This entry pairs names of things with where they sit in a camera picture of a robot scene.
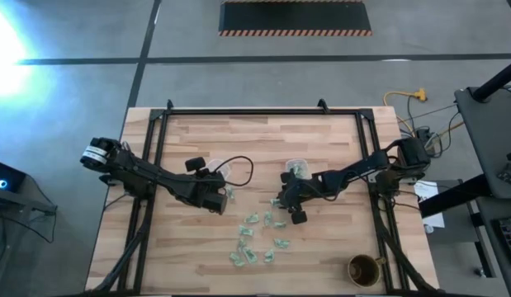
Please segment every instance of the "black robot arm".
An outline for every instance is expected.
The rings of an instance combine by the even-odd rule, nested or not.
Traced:
[[[394,147],[397,147],[399,156],[389,157],[387,153]],[[303,202],[314,198],[333,201],[350,182],[368,177],[375,172],[377,172],[376,191],[381,195],[392,195],[393,191],[398,190],[401,179],[422,178],[423,170],[429,163],[429,156],[420,140],[398,139],[387,148],[376,151],[346,168],[317,172],[312,174],[309,180],[296,177],[292,171],[284,172],[281,174],[284,185],[277,199],[282,208],[291,214],[292,223],[300,224],[307,220],[306,213],[301,207]]]
[[[227,197],[219,193],[226,184],[224,177],[218,171],[204,168],[203,158],[186,161],[186,169],[195,173],[175,174],[136,157],[117,140],[94,138],[83,153],[81,163],[88,169],[107,173],[100,177],[105,183],[123,182],[125,190],[133,196],[146,198],[152,194],[152,185],[157,184],[187,205],[220,215],[225,210]]]

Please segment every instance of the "black metal frame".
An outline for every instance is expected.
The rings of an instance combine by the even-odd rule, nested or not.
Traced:
[[[160,165],[161,157],[163,152],[163,141],[165,140],[165,134],[167,133],[167,123],[169,116],[194,116],[194,115],[206,115],[206,116],[217,116],[217,115],[343,115],[343,116],[354,116],[357,123],[357,132],[364,158],[368,157],[368,148],[365,136],[365,130],[363,128],[363,121],[366,120],[371,133],[371,140],[373,149],[375,151],[380,149],[380,143],[378,140],[378,134],[376,132],[376,124],[372,109],[361,108],[361,109],[335,109],[331,110],[327,107],[327,104],[323,99],[319,100],[318,108],[262,108],[262,109],[173,109],[173,104],[168,101],[167,109],[153,109],[149,114],[149,124],[147,127],[147,133],[144,142],[144,151],[142,159],[149,160],[149,152],[152,144],[152,137],[154,132],[155,122],[161,119],[158,145],[156,148],[156,155],[154,158],[154,164]],[[378,234],[379,224],[383,224],[380,209],[377,206],[378,196],[374,191],[371,190],[371,184],[369,184],[369,196],[371,198],[371,211],[373,221],[376,230],[376,239],[378,243],[378,251],[380,257],[384,257],[388,260],[388,254],[386,250],[385,240]],[[117,262],[114,269],[111,271],[111,281],[106,283],[102,288],[97,287],[97,290],[87,291],[84,294],[87,296],[130,296],[141,294],[141,284],[144,274],[145,258],[147,254],[147,245],[149,241],[149,233],[154,209],[156,186],[153,187],[150,193],[147,193],[146,197],[137,197],[132,205],[132,211],[130,213],[129,228],[125,240],[125,251],[121,259]],[[143,223],[140,229],[136,233],[138,225],[138,217],[140,213],[141,201],[146,200],[147,205],[145,208],[145,214]],[[392,209],[387,210],[387,221],[389,224],[390,233],[395,242],[400,245],[400,238],[398,229],[396,227],[395,213]],[[136,264],[136,273],[132,289],[127,289],[128,269],[129,261],[135,251],[140,246],[139,255]],[[409,283],[404,268],[397,262],[400,283],[402,290],[409,289]],[[392,275],[390,273],[389,261],[382,266],[383,279],[385,281],[386,292],[394,289]],[[116,291],[109,291],[110,288],[119,278]]]

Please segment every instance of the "wooden table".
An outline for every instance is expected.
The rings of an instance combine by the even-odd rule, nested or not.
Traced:
[[[373,107],[381,147],[400,137],[392,107]],[[129,110],[121,140],[141,156],[149,108]],[[370,134],[365,127],[369,151]],[[158,138],[155,131],[154,140]],[[152,145],[150,162],[156,144]],[[335,202],[312,200],[303,204],[308,222],[291,224],[285,210],[272,209],[270,199],[281,189],[279,175],[285,162],[304,158],[310,172],[339,169],[362,158],[353,116],[347,115],[183,115],[170,116],[162,167],[185,172],[184,162],[202,156],[227,159],[246,155],[255,163],[252,181],[234,190],[223,215],[186,206],[159,188],[154,205],[153,226],[145,263],[142,294],[356,294],[382,293],[383,280],[371,288],[353,285],[345,271],[348,259],[360,253],[378,257],[376,233],[366,184],[353,182]],[[243,182],[248,177],[245,160],[230,164],[228,180]],[[402,186],[412,191],[410,186]],[[110,190],[107,203],[122,193]],[[411,195],[397,197],[401,203],[417,205]],[[95,287],[123,251],[131,199],[120,200],[105,211],[99,230],[87,289]],[[285,220],[284,229],[255,230],[248,245],[259,261],[242,268],[233,266],[229,253],[239,240],[238,227],[246,216],[272,210],[275,220]],[[428,240],[417,210],[395,207],[402,248],[426,281],[438,287]],[[286,250],[274,247],[274,238],[291,241]],[[275,262],[263,263],[263,254],[273,248]],[[390,254],[394,282],[399,284]],[[131,265],[128,286],[132,286]]]

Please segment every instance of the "concrete floor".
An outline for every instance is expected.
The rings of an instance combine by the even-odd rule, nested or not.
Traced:
[[[16,32],[22,59],[137,58],[153,2],[0,0],[0,14]],[[149,56],[487,54],[487,59],[151,64],[136,105],[165,106],[172,99],[175,106],[313,106],[323,97],[331,106],[377,106],[385,92],[424,87],[429,101],[412,105],[419,115],[452,104],[456,89],[480,85],[511,62],[492,59],[492,54],[511,53],[511,9],[505,0],[365,3],[373,37],[221,39],[216,35],[220,1],[163,0]],[[78,160],[91,137],[119,137],[135,72],[136,64],[16,66],[0,72],[1,88],[17,82],[0,93],[0,161],[31,174],[59,206],[55,242],[26,233],[1,296],[83,290],[106,187]],[[406,99],[390,102],[407,116]],[[416,125],[441,130],[455,112],[425,116]],[[454,130],[452,138],[450,150],[433,161],[428,179],[480,173],[466,129]],[[38,226],[46,232],[50,227]],[[500,279],[471,274],[479,266],[472,245],[432,246],[432,254],[443,289],[506,295]]]

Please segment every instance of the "hazard striped mat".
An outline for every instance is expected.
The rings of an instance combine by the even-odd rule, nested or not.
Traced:
[[[359,0],[231,0],[220,6],[219,35],[371,36],[372,30]]]

